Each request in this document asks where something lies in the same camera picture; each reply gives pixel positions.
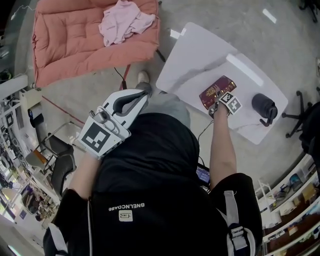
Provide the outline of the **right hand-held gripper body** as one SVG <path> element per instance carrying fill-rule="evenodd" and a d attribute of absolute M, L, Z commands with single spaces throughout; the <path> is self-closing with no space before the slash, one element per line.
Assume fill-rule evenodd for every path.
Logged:
<path fill-rule="evenodd" d="M 218 110 L 220 105 L 227 108 L 227 117 L 229 115 L 234 115 L 242 108 L 242 105 L 237 97 L 230 92 L 226 92 L 225 94 L 218 97 L 214 104 L 209 107 L 208 114 L 210 117 L 214 118 L 214 114 Z"/>

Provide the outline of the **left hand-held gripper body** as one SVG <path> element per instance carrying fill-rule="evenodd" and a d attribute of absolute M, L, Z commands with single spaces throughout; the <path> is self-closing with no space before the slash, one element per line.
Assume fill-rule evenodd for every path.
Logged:
<path fill-rule="evenodd" d="M 103 158 L 131 136 L 124 127 L 126 122 L 119 122 L 116 114 L 111 104 L 98 106 L 95 114 L 87 118 L 78 137 L 85 150 L 97 159 Z"/>

